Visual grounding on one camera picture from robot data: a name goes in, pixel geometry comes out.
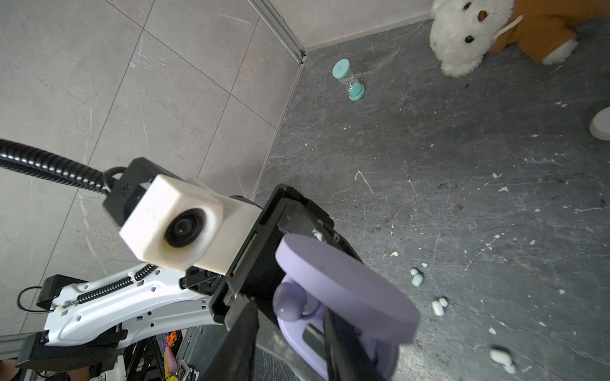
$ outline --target toy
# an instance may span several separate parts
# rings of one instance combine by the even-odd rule
[[[518,43],[534,62],[563,62],[576,47],[571,28],[610,12],[608,0],[434,0],[430,47],[446,75],[472,72],[487,51]]]

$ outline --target wall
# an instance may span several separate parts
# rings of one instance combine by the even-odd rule
[[[432,0],[270,0],[308,50],[429,18]]]

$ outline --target purple plastic toy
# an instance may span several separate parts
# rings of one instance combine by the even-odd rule
[[[284,337],[309,366],[328,380],[325,358],[303,338],[309,325],[323,334],[328,307],[361,332],[366,353],[390,379],[398,345],[413,341],[421,317],[406,295],[361,262],[310,237],[285,235],[275,257],[286,276],[273,310]]]

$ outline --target white pebble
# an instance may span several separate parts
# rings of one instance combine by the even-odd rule
[[[492,349],[489,351],[489,355],[492,357],[492,360],[500,363],[505,366],[510,366],[512,364],[512,357],[505,351],[500,351],[498,349]]]
[[[415,286],[415,287],[419,287],[422,284],[422,282],[423,282],[423,275],[421,275],[419,272],[413,276],[413,279],[411,279],[411,283],[413,283],[413,286]]]
[[[445,314],[445,309],[443,308],[443,306],[440,304],[439,301],[432,302],[432,309],[434,310],[434,314],[436,316],[443,316]]]
[[[504,370],[510,374],[515,374],[517,372],[517,368],[515,368],[515,364],[510,364],[509,366],[504,366]]]

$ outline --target camera lens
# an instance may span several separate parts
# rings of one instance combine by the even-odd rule
[[[203,229],[203,212],[190,209],[180,213],[165,231],[165,240],[172,247],[184,247],[195,241]]]

